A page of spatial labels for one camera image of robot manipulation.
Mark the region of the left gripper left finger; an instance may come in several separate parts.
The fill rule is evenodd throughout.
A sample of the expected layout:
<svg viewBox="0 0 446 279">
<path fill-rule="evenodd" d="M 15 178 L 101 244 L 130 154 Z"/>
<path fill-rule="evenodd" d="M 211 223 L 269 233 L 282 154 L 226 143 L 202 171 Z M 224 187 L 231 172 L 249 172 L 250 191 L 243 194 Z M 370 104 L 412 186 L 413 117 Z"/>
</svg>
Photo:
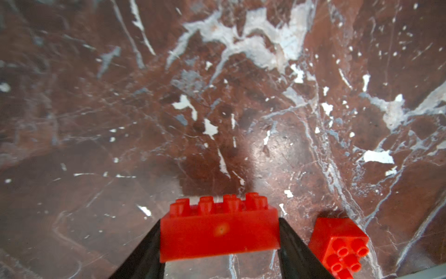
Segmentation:
<svg viewBox="0 0 446 279">
<path fill-rule="evenodd" d="M 163 279 L 165 263 L 160 261 L 161 220 L 148 232 L 110 279 Z"/>
</svg>

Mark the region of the red lego cluster top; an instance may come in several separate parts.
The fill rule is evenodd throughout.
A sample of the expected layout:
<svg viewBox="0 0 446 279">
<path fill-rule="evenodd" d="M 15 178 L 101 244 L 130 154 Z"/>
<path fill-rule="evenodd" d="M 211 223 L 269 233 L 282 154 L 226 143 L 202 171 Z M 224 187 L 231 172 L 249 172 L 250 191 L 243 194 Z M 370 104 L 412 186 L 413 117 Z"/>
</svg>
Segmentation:
<svg viewBox="0 0 446 279">
<path fill-rule="evenodd" d="M 278 211 L 267 197 L 224 195 L 222 202 L 203 196 L 191 205 L 176 200 L 160 222 L 160 261 L 205 258 L 279 249 Z"/>
</svg>

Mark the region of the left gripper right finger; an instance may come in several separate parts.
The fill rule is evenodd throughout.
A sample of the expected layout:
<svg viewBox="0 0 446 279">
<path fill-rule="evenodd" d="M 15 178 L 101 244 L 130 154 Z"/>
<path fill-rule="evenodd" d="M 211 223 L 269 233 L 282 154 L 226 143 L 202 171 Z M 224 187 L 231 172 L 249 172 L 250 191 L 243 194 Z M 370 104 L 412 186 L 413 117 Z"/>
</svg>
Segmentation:
<svg viewBox="0 0 446 279">
<path fill-rule="evenodd" d="M 279 218 L 279 266 L 283 279 L 334 279 L 290 224 Z"/>
</svg>

